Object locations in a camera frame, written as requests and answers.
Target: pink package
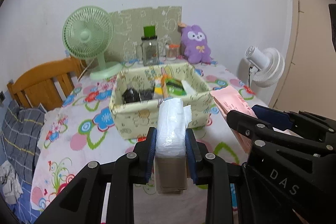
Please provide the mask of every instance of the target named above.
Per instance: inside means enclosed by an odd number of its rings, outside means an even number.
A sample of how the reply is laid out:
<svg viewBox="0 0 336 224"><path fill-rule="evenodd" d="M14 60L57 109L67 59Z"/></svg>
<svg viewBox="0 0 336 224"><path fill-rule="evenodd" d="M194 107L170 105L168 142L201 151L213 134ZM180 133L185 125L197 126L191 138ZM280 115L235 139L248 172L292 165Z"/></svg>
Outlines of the pink package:
<svg viewBox="0 0 336 224"><path fill-rule="evenodd" d="M256 115L249 107L248 103L232 86L229 85L224 89L213 90L210 93L214 97L215 103L225 120L226 115L230 110L237 110L256 118ZM249 153L251 150L251 140L243 135L240 135L235 130L232 130L232 132L243 148L244 152Z"/></svg>

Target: white fan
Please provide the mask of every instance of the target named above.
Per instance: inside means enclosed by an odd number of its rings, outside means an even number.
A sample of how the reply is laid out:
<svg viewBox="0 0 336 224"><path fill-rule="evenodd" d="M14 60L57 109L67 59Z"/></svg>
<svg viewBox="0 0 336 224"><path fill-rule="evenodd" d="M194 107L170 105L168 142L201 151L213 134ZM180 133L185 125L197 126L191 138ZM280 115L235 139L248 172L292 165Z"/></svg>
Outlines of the white fan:
<svg viewBox="0 0 336 224"><path fill-rule="evenodd" d="M267 88L275 84L285 68L285 60L275 48L260 51L251 46L246 50L245 58L253 65L249 72L249 85L254 81L257 86Z"/></svg>

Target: electric fan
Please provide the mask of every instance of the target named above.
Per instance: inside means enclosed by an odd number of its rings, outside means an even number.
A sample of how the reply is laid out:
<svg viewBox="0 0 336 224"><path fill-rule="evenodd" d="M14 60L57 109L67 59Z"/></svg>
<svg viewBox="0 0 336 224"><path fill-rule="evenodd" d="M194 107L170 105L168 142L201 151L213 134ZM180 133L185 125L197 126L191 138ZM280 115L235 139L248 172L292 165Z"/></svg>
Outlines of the electric fan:
<svg viewBox="0 0 336 224"><path fill-rule="evenodd" d="M246 50L245 57L253 65L249 71L249 85L254 81L257 86L267 88L275 84L284 72L284 58L275 48L260 51L251 46Z"/></svg>
<svg viewBox="0 0 336 224"><path fill-rule="evenodd" d="M105 62L104 52L112 41L113 23L108 12L95 6L85 6L74 11L63 27L63 44L76 58L97 57L98 66L90 78L99 80L112 77L122 69L118 62Z"/></svg>

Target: gray plaid fabric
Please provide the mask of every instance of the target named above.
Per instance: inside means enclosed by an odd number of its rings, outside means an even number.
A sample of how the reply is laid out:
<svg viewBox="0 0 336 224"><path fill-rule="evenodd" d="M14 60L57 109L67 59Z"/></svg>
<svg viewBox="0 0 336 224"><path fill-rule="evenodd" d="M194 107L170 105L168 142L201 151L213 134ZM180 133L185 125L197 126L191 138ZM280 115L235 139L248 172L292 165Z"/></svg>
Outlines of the gray plaid fabric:
<svg viewBox="0 0 336 224"><path fill-rule="evenodd" d="M37 108L20 108L11 101L2 124L2 141L8 161L19 177L32 184L40 150L37 140L44 123L44 113Z"/></svg>

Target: fan base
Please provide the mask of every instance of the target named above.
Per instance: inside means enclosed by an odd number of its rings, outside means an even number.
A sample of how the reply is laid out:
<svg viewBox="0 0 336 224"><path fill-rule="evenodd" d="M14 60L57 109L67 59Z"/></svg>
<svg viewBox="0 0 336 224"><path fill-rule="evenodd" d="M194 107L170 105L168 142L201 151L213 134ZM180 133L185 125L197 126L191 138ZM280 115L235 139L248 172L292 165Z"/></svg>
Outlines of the fan base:
<svg viewBox="0 0 336 224"><path fill-rule="evenodd" d="M92 80L110 78L119 73L123 68L122 64L119 62L107 62L106 67L106 69L100 69L99 66L94 68L90 73L90 78Z"/></svg>

